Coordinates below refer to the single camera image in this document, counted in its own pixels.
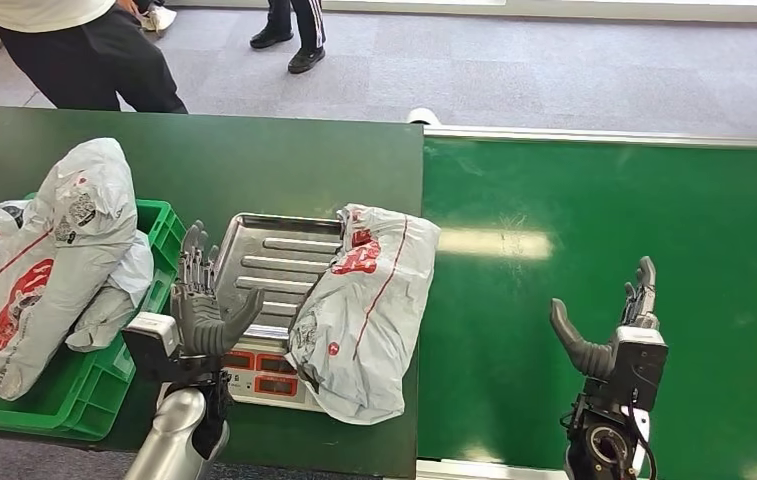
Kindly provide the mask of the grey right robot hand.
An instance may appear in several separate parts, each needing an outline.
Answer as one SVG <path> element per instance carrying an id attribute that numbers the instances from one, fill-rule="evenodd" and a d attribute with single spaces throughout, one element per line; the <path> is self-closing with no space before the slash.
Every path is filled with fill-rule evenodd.
<path id="1" fill-rule="evenodd" d="M 649 256 L 639 260 L 636 283 L 626 282 L 625 304 L 616 332 L 637 334 L 638 329 L 658 331 L 660 321 L 654 312 L 657 270 Z M 615 345 L 613 336 L 607 344 L 587 341 L 568 318 L 565 303 L 558 298 L 550 300 L 549 321 L 572 365 L 583 375 L 607 379 L 614 371 Z"/>

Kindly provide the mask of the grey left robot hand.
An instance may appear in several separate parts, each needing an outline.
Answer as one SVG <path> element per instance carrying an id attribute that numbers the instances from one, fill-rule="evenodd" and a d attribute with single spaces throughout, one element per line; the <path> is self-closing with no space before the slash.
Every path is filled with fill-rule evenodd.
<path id="1" fill-rule="evenodd" d="M 186 231 L 178 259 L 178 275 L 170 292 L 170 313 L 179 328 L 182 352 L 189 356 L 229 353 L 260 316 L 262 289 L 252 289 L 238 310 L 222 309 L 213 288 L 219 247 L 206 250 L 208 233 L 195 221 Z"/>

